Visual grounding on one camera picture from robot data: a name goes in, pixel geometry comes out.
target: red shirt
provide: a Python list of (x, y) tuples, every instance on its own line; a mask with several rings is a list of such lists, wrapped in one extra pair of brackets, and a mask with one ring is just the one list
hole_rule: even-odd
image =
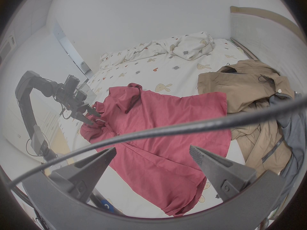
[[(227, 101), (221, 92), (179, 98), (144, 91), (142, 86), (130, 83), (109, 88), (109, 96), (94, 107), (101, 117), (90, 115), (94, 125), (83, 124), (80, 130), (90, 143), (144, 129), (225, 116)], [(228, 129), (123, 142), (114, 145), (117, 155), (110, 166), (137, 194), (167, 215), (180, 216), (195, 206), (206, 183), (189, 154), (190, 144), (225, 157), (230, 140)]]

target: white cabinet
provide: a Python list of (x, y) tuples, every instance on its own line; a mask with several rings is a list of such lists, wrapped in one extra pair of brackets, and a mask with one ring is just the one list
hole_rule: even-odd
[[(58, 127), (59, 115), (54, 113), (48, 107), (48, 105), (45, 104), (36, 94), (31, 93), (30, 98), (37, 125), (40, 126), (41, 131), (45, 134), (48, 141), (51, 143), (53, 136), (55, 135), (56, 128)], [(25, 149), (25, 145), (30, 137), (21, 117), (20, 109), (18, 107), (15, 95), (12, 96), (8, 104), (2, 130), (3, 136), (13, 146), (29, 155)], [(27, 146), (28, 152), (32, 155), (36, 155), (30, 146), (30, 142), (31, 141), (28, 142)], [(42, 157), (30, 157), (43, 162)]]

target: ceiling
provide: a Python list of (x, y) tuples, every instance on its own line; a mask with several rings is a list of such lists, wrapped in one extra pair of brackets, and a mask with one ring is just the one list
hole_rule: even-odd
[(46, 25), (51, 2), (52, 0), (27, 0), (8, 27), (0, 47), (12, 31), (15, 33), (17, 47), (20, 47), (33, 33)]

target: wall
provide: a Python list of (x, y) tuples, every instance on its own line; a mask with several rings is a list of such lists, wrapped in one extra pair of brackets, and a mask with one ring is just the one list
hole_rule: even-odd
[[(0, 74), (0, 110), (2, 113), (0, 115), (0, 164), (11, 179), (40, 165), (40, 162), (20, 152), (2, 136), (2, 121), (7, 104), (15, 92), (21, 76), (27, 70), (33, 70), (42, 77), (59, 83), (64, 82), (68, 74), (75, 75), (81, 82), (86, 79), (65, 53), (55, 36), (49, 34), (45, 26), (29, 37), (17, 49)], [(60, 113), (59, 103), (52, 98), (46, 98), (42, 95), (40, 97), (56, 113)]]
[(53, 0), (46, 25), (57, 20), (92, 71), (101, 54), (205, 30), (230, 37), (230, 6), (271, 10), (294, 20), (280, 0)]

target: air conditioner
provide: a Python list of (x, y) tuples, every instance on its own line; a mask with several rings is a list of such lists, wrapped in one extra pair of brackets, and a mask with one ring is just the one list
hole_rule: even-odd
[(8, 59), (12, 56), (14, 51), (16, 50), (16, 40), (14, 31), (9, 34), (8, 38), (4, 42), (3, 46), (0, 49), (0, 67), (4, 63), (4, 61), (8, 61)]

